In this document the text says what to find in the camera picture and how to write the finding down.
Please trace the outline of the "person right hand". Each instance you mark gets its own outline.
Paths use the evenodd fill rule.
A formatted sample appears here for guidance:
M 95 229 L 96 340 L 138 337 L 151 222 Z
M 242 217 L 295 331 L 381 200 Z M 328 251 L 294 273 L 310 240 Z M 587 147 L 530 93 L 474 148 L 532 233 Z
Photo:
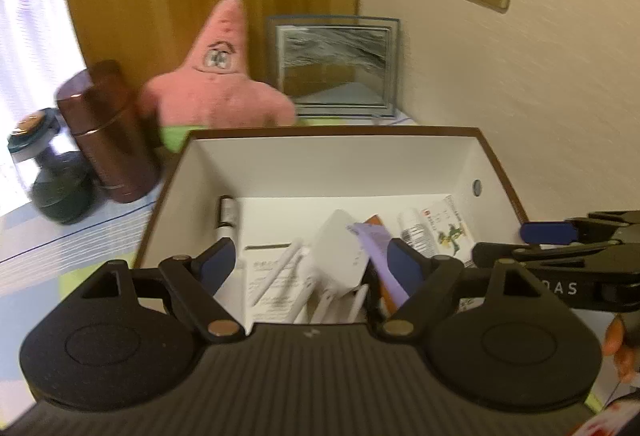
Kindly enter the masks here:
M 605 357 L 612 357 L 618 379 L 625 384 L 631 384 L 637 376 L 635 347 L 625 343 L 626 328 L 620 316 L 616 316 L 605 331 L 602 352 Z

